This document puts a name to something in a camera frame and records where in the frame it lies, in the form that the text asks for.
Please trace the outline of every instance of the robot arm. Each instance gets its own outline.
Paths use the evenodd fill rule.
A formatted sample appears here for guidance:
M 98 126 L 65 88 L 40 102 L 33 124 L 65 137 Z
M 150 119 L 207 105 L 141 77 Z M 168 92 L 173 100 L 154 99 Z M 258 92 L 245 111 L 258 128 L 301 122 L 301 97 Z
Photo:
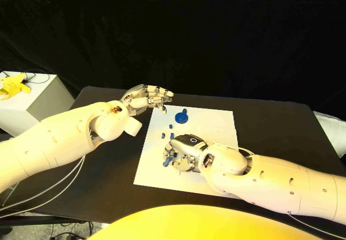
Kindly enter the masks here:
M 0 193 L 30 175 L 75 161 L 124 131 L 135 136 L 142 124 L 131 116 L 147 107 L 166 113 L 171 97 L 166 89 L 141 84 L 119 101 L 96 102 L 47 117 L 0 143 Z
M 174 158 L 174 152 L 183 154 Z M 346 225 L 346 177 L 314 171 L 282 159 L 210 145 L 194 135 L 177 136 L 163 159 L 181 172 L 199 170 L 212 189 L 278 213 L 314 216 Z

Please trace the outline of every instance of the yellow object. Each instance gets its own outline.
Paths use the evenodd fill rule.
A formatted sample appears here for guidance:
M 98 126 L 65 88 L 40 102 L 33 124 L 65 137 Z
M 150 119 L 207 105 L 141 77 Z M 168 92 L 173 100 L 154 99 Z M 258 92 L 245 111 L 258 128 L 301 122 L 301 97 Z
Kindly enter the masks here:
M 11 98 L 20 91 L 30 93 L 30 88 L 21 83 L 24 76 L 26 74 L 21 73 L 0 79 L 0 95 L 6 95 L 0 100 Z
M 202 205 L 168 205 L 115 221 L 89 240 L 304 239 L 315 236 L 261 216 Z

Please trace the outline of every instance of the blue object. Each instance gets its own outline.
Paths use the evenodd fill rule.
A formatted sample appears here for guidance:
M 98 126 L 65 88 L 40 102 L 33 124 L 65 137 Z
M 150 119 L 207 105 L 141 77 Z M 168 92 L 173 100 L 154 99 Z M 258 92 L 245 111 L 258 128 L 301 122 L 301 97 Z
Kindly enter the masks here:
M 171 157 L 167 157 L 167 160 L 163 162 L 163 166 L 167 167 L 170 165 Z
M 187 116 L 187 110 L 186 108 L 181 110 L 181 112 L 179 112 L 176 115 L 174 115 L 174 121 L 179 123 L 179 124 L 184 124 L 189 120 L 189 116 Z

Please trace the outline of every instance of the black backdrop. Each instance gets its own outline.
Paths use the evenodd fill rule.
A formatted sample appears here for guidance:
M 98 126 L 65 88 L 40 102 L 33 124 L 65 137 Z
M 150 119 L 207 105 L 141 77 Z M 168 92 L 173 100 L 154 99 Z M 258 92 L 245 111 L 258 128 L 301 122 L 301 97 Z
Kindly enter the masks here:
M 0 67 L 85 86 L 310 105 L 346 119 L 336 1 L 1 0 Z

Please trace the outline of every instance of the floor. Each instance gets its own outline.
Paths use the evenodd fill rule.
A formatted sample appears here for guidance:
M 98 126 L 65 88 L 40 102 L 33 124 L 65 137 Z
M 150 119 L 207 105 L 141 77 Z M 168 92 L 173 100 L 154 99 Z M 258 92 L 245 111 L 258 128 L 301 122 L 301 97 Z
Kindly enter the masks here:
M 10 194 L 11 190 L 7 189 L 3 193 L 0 193 L 0 206 L 6 201 L 6 198 Z M 19 216 L 43 216 L 36 213 L 24 212 L 19 214 Z M 92 234 L 98 232 L 106 224 L 99 222 L 92 222 L 93 230 Z M 79 235 L 83 238 L 89 237 L 89 224 L 88 222 L 83 224 L 70 223 L 68 226 L 60 226 L 60 224 L 49 224 L 49 225 L 29 225 L 29 226 L 13 226 L 11 232 L 7 235 L 0 235 L 0 240 L 49 240 L 50 236 L 56 236 L 63 232 L 73 232 L 73 234 Z M 66 240 L 68 234 L 63 234 L 55 238 L 55 240 Z

